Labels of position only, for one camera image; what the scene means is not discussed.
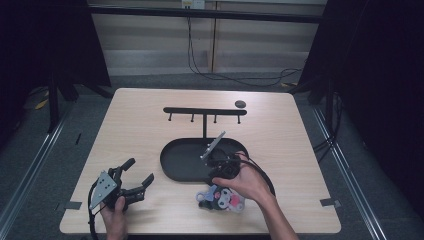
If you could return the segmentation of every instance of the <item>table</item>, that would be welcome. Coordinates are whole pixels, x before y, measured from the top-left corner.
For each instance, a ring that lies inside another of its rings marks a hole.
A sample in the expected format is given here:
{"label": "table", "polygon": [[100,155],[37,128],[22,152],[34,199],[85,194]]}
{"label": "table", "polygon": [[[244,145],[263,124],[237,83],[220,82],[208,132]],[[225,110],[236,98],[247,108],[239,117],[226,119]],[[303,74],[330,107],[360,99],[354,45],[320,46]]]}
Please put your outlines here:
{"label": "table", "polygon": [[[334,206],[323,207],[330,198],[302,119],[290,94],[205,90],[118,89],[88,156],[71,201],[80,210],[66,210],[60,230],[88,233],[87,195],[102,170],[136,163],[122,175],[122,187],[140,186],[150,173],[155,180],[145,200],[129,206],[130,234],[264,234],[268,233],[255,202],[246,201],[240,214],[210,212],[197,207],[195,195],[206,191],[204,183],[180,183],[165,176],[160,153],[170,141],[202,137],[202,117],[173,115],[168,121],[164,107],[236,109],[246,102],[241,117],[208,117],[208,137],[226,131],[225,137],[242,143],[250,157],[273,181],[278,202],[297,233],[337,233],[341,229]],[[96,231],[105,232],[102,218]]]}

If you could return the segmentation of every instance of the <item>forearm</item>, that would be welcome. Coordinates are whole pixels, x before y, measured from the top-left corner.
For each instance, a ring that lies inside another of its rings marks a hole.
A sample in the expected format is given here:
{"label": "forearm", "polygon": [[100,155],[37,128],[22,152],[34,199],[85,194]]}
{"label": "forearm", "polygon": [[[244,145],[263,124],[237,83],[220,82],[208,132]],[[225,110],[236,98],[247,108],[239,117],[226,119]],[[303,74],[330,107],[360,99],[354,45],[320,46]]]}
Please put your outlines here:
{"label": "forearm", "polygon": [[269,234],[273,240],[298,239],[290,223],[281,211],[277,199],[269,194],[256,201],[264,215]]}

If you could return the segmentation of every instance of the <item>silver bracket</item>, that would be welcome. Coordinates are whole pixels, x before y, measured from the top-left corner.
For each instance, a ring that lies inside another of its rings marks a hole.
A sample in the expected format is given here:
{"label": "silver bracket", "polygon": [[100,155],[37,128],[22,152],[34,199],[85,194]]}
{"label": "silver bracket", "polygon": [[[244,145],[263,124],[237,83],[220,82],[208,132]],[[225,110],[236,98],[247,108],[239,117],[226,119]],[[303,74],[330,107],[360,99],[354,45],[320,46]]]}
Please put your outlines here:
{"label": "silver bracket", "polygon": [[102,171],[97,179],[97,186],[91,199],[90,209],[93,210],[99,205],[116,187],[117,184],[109,174],[106,171]]}
{"label": "silver bracket", "polygon": [[219,141],[224,136],[224,134],[225,134],[225,131],[222,131],[221,134],[219,134],[219,136],[217,138],[215,138],[215,140],[213,140],[213,142],[211,144],[208,144],[208,148],[206,148],[205,153],[203,153],[203,155],[200,156],[200,159],[202,159],[203,161],[205,161],[206,157],[209,155],[209,153],[212,152],[212,150],[219,143]]}

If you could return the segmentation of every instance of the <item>gray carpet floor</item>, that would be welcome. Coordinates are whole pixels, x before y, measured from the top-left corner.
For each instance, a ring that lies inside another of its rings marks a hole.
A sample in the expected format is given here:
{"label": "gray carpet floor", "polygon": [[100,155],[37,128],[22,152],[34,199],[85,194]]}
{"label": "gray carpet floor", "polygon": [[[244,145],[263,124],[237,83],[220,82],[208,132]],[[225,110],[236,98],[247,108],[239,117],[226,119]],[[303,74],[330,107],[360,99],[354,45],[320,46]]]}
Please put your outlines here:
{"label": "gray carpet floor", "polygon": [[[227,74],[232,78],[278,77],[279,73],[238,73]],[[283,78],[281,82],[293,83],[300,72]],[[113,87],[105,88],[114,92],[120,87],[167,88],[167,89],[209,89],[230,91],[286,92],[279,79],[210,80],[195,74],[122,76],[111,79]],[[55,210],[58,203],[69,201],[78,181],[87,156],[96,138],[107,108],[111,102],[85,88],[76,86],[80,97],[76,102],[61,100],[61,110],[70,109],[63,129],[51,152],[41,166],[5,239],[74,239],[89,235],[66,235],[60,232],[59,224],[63,212]],[[20,127],[0,152],[0,211],[9,203],[13,193],[31,165],[38,149],[46,138],[49,126],[48,106],[34,110],[43,93],[31,96],[25,105],[26,113]],[[314,116],[313,109],[324,109],[324,103],[311,106],[308,93],[295,96],[302,120],[313,146],[325,138]],[[387,239],[424,239],[424,224],[413,211],[402,193],[385,176],[372,153],[362,144],[349,115],[343,112],[337,137],[351,171],[355,174],[370,206],[379,219]],[[325,152],[317,152],[320,159]],[[301,239],[373,239],[349,188],[331,152],[326,154],[320,167],[331,196],[339,200],[337,213],[342,230],[334,235],[301,235]],[[268,236],[220,236],[219,239],[268,239]],[[140,239],[218,239],[212,236],[144,236]]]}

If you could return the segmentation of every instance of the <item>round black object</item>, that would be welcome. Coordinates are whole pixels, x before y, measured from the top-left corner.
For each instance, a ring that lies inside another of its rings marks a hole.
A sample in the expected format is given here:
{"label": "round black object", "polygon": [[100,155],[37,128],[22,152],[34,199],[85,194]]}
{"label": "round black object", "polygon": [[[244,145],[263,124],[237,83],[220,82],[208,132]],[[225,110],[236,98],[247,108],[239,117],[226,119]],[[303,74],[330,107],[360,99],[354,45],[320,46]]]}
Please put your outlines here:
{"label": "round black object", "polygon": [[242,101],[242,100],[237,100],[235,103],[236,107],[238,108],[245,108],[246,107],[246,102]]}

